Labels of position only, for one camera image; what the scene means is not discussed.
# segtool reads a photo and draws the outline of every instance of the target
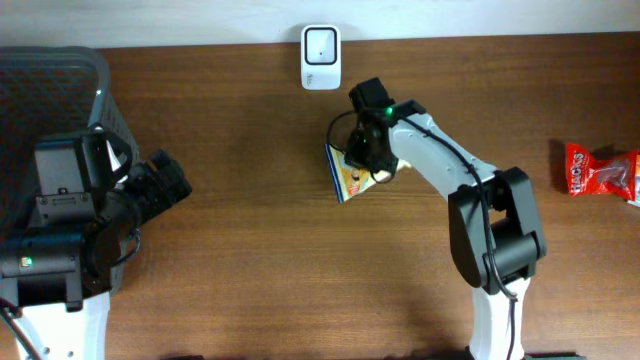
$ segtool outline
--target red candy bag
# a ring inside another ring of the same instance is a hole
[[[569,195],[615,194],[636,201],[638,150],[609,160],[596,160],[577,144],[567,144]]]

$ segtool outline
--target robotic arm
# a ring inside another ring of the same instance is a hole
[[[34,155],[24,182],[38,190],[0,243],[0,315],[21,359],[104,359],[110,292],[138,228],[191,186],[164,151],[133,164],[130,146],[99,129],[44,138]]]
[[[449,202],[454,263],[473,287],[473,359],[519,360],[522,302],[546,243],[531,182],[518,168],[482,162],[435,124],[417,102],[389,98],[378,78],[349,94],[358,126],[346,147],[347,164],[394,173],[409,162]],[[488,210],[506,211],[489,223]]]

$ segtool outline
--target white plastic object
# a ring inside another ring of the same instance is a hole
[[[302,87],[335,90],[342,77],[340,30],[333,25],[309,25],[300,34]]]
[[[105,292],[85,299],[77,312],[67,312],[64,303],[27,306],[15,322],[42,360],[104,360],[109,308]],[[27,359],[19,343],[18,352]]]
[[[511,358],[524,358],[522,348],[522,302],[529,287],[529,279],[518,279],[506,287],[518,294],[515,305],[515,338]],[[509,299],[502,293],[489,295],[484,289],[473,289],[473,335],[469,351],[476,360],[506,359],[511,344],[511,317]]]
[[[495,166],[480,161],[458,145],[440,130],[431,115],[414,114],[408,119],[455,147],[475,167],[483,183],[494,177],[497,170]],[[399,120],[397,125],[389,129],[389,142],[391,152],[416,168],[445,200],[448,200],[449,194],[458,190],[460,185],[476,184],[473,176],[451,150],[432,138],[424,137],[423,133],[405,121]]]

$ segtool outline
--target wooden table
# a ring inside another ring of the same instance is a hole
[[[436,191],[404,171],[336,203],[326,127],[373,76],[480,159],[531,177],[549,253],[524,303],[525,349],[640,358],[640,209],[570,198],[562,147],[640,145],[640,34],[348,42],[331,92],[302,89],[297,44],[102,53],[142,156],[167,150],[194,189],[143,228],[112,299],[107,359],[468,344],[470,289]],[[0,357],[17,358],[4,328]]]

